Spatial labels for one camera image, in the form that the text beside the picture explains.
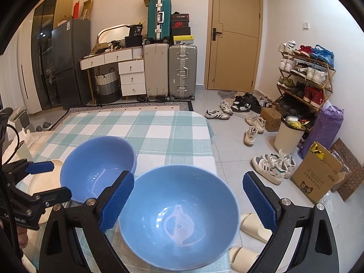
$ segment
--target laundry basket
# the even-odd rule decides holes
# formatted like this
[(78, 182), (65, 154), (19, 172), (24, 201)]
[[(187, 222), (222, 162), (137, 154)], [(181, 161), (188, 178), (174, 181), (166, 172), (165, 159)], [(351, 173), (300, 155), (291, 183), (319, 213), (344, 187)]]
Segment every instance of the laundry basket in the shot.
[(99, 89), (100, 101), (103, 104), (110, 104), (120, 99), (119, 74), (111, 71), (106, 75), (96, 74), (96, 82)]
[(291, 154), (305, 133), (305, 129), (294, 128), (286, 122), (285, 117), (282, 116), (281, 118), (281, 125), (279, 126), (276, 140), (274, 141), (274, 147), (277, 151), (282, 149), (284, 153)]

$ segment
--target white curtain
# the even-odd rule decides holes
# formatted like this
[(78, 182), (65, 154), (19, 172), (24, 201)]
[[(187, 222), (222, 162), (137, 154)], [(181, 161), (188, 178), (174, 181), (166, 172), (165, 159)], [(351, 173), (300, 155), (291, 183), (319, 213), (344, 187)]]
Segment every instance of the white curtain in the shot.
[(0, 56), (0, 97), (4, 108), (25, 105), (18, 74), (18, 31), (12, 37), (4, 54)]

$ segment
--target wooden door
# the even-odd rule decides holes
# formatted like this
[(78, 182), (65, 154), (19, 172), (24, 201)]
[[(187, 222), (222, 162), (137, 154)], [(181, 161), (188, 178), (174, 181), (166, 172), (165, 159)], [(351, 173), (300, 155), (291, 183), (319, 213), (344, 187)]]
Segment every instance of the wooden door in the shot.
[(208, 89), (252, 91), (259, 60), (261, 0), (213, 0)]

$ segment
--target human hand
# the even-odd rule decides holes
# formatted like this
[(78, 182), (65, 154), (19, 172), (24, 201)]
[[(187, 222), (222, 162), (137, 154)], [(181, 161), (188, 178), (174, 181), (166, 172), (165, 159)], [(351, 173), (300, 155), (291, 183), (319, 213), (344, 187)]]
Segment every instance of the human hand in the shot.
[[(2, 220), (0, 220), (0, 227), (2, 229), (4, 228), (4, 224), (3, 224)], [(27, 235), (28, 229), (16, 226), (16, 230), (18, 232), (18, 240), (19, 240), (20, 249), (26, 248), (28, 245), (28, 235)]]

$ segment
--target purple bag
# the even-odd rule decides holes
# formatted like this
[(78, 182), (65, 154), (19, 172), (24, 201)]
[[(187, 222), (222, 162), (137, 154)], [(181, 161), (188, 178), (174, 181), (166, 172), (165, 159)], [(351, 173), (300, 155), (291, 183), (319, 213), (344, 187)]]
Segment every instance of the purple bag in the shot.
[(298, 151), (298, 155), (304, 159), (314, 142), (319, 142), (328, 149), (334, 141), (343, 120), (344, 110), (333, 106), (327, 101), (321, 108), (310, 134)]

